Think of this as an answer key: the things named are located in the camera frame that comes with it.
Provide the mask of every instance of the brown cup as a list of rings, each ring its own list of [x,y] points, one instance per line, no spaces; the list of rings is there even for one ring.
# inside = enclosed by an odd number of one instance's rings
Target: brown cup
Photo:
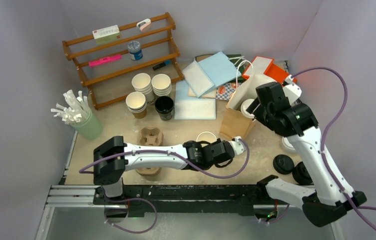
[[[132,114],[136,119],[143,119],[145,116],[147,116],[147,109],[142,112],[132,112]]]

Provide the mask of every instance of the floor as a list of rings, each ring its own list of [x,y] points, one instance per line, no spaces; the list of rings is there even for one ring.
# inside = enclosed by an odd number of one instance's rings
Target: floor
[[[176,76],[173,66],[168,65],[158,71],[152,71],[150,67],[143,70],[145,73],[154,76],[158,73],[165,73],[171,78]],[[111,97],[118,97],[122,93],[130,93],[130,80],[134,74],[128,74],[111,79],[94,89],[100,99],[109,100]],[[137,134],[143,127],[159,127],[164,133],[164,146],[182,144],[189,140],[195,140],[197,135],[204,131],[214,133],[219,137],[220,124],[226,107],[226,101],[217,100],[216,120],[174,120],[162,121],[154,106],[148,106],[148,114],[143,119],[135,119],[127,109],[124,101],[102,108],[94,113],[103,124],[103,132],[95,140],[86,140],[77,136],[73,154],[65,184],[67,185],[91,185],[92,175],[79,174],[82,167],[93,161],[92,151],[109,140],[113,136],[124,136],[126,143],[136,144]],[[295,183],[292,175],[281,175],[273,169],[272,161],[276,155],[287,154],[292,157],[295,164],[300,162],[297,154],[289,154],[281,149],[281,137],[258,123],[245,139],[250,147],[251,154],[247,167],[242,173],[230,179],[216,179],[206,176],[200,172],[190,170],[176,170],[163,168],[155,177],[143,177],[136,171],[128,171],[123,174],[125,184],[149,184],[149,185],[213,185],[213,184],[255,184],[257,181],[268,175],[278,175],[285,181]],[[216,175],[229,175],[236,172],[245,162],[246,154],[235,157],[232,164],[225,168],[212,167],[208,172]]]

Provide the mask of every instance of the checkered paper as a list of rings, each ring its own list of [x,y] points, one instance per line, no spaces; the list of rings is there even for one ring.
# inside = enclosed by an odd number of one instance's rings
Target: checkered paper
[[[229,101],[236,90],[236,83],[228,82],[217,88],[216,99]]]

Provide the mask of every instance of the black cup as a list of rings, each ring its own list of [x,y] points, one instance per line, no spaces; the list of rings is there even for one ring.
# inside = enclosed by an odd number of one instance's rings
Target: black cup
[[[174,112],[174,102],[173,99],[168,96],[161,96],[155,101],[155,109],[160,115],[161,120],[170,120]]]

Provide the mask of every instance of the stack of cups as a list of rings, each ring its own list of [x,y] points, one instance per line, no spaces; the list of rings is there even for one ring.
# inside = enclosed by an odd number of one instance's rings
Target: stack of cups
[[[170,92],[172,92],[172,81],[169,76],[166,74],[157,74],[152,78],[151,83],[152,89],[157,96],[170,96]]]
[[[129,111],[137,119],[143,119],[147,115],[147,102],[145,95],[140,92],[132,92],[126,97],[126,105]]]
[[[151,77],[146,73],[139,73],[132,78],[132,86],[135,91],[145,95],[148,105],[154,104],[155,95],[152,91]]]

